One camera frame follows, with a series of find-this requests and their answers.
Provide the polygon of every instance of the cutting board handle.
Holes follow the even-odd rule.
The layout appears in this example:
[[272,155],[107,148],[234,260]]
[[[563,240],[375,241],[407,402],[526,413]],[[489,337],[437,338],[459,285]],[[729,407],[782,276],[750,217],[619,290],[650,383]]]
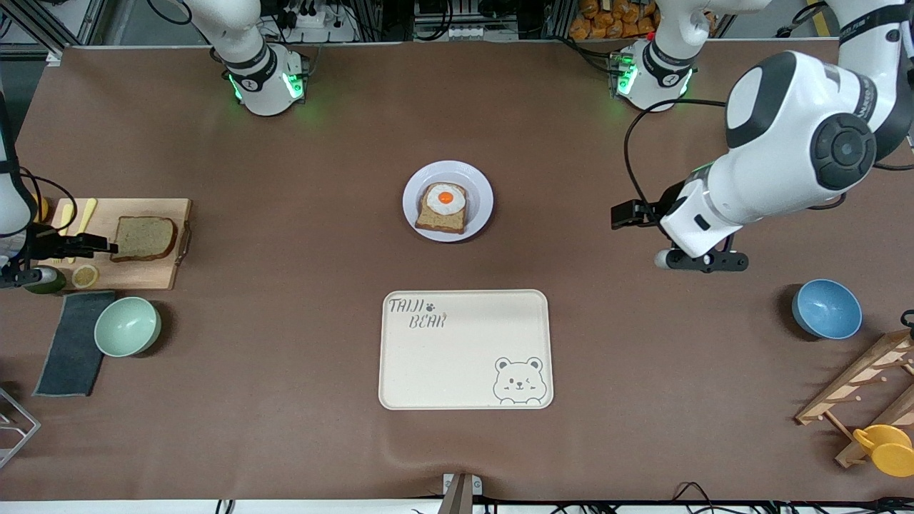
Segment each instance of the cutting board handle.
[[184,234],[181,235],[181,245],[178,247],[177,259],[175,259],[175,266],[180,266],[181,262],[184,261],[184,258],[187,257],[187,253],[190,252],[190,241],[194,237],[194,232],[190,229],[190,221],[184,221]]

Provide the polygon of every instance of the bread slice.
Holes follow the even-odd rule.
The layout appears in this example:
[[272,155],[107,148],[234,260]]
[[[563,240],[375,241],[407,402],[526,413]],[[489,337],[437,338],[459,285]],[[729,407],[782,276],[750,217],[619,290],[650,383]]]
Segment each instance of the bread slice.
[[426,188],[425,192],[422,194],[419,217],[416,218],[416,228],[423,230],[435,230],[436,232],[446,232],[449,234],[463,234],[463,232],[466,230],[466,205],[464,205],[463,209],[460,209],[458,212],[448,215],[439,214],[432,210],[431,207],[429,207],[429,192],[433,187],[439,185],[446,185],[457,189],[463,194],[463,197],[466,199],[466,201],[469,201],[466,195],[466,189],[456,184],[452,184],[450,182],[436,182],[428,186],[428,188]]
[[164,259],[175,248],[176,240],[177,227],[169,218],[121,216],[114,238],[118,252],[112,255],[112,262]]

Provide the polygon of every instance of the fried egg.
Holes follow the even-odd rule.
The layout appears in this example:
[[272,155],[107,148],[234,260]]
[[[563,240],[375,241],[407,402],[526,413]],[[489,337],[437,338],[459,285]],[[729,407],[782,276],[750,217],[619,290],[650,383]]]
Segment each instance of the fried egg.
[[425,194],[429,209],[442,216],[450,216],[466,207],[466,197],[460,189],[451,184],[437,184]]

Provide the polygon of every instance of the white plate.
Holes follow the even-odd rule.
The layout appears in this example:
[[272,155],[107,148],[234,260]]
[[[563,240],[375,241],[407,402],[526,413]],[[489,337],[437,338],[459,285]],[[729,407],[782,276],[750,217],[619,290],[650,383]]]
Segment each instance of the white plate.
[[549,309],[539,291],[396,291],[383,309],[377,396],[384,407],[552,403]]
[[[466,227],[463,234],[416,228],[422,195],[435,182],[450,182],[466,189]],[[438,161],[423,167],[412,176],[403,190],[403,215],[410,227],[422,236],[438,242],[463,241],[475,235],[492,217],[494,203],[492,186],[483,172],[460,161]]]

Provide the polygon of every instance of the brown table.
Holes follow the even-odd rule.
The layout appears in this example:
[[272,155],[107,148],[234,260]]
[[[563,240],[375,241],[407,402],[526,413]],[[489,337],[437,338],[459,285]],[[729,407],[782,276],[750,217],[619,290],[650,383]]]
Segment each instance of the brown table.
[[[714,42],[690,95],[724,99],[786,48]],[[308,102],[274,118],[232,100],[204,49],[69,50],[38,87],[22,163],[77,196],[187,197],[195,238],[175,290],[144,294],[165,332],[105,359],[89,398],[25,398],[44,424],[0,498],[398,498],[453,470],[497,498],[864,500],[910,492],[846,440],[792,417],[914,306],[914,178],[874,172],[840,209],[739,233],[739,274],[654,267],[654,230],[610,231],[633,197],[632,108],[558,44],[326,48]],[[725,151],[723,113],[651,116],[633,162],[652,197]],[[900,163],[910,155],[895,155]],[[400,195],[429,162],[490,178],[496,212],[465,244],[420,238]],[[830,277],[866,310],[847,341],[810,341],[792,284]],[[389,412],[377,400],[381,302],[404,289],[536,288],[550,305],[556,396],[532,412]],[[34,387],[60,299],[0,294],[0,377]],[[909,379],[890,375],[866,423]]]

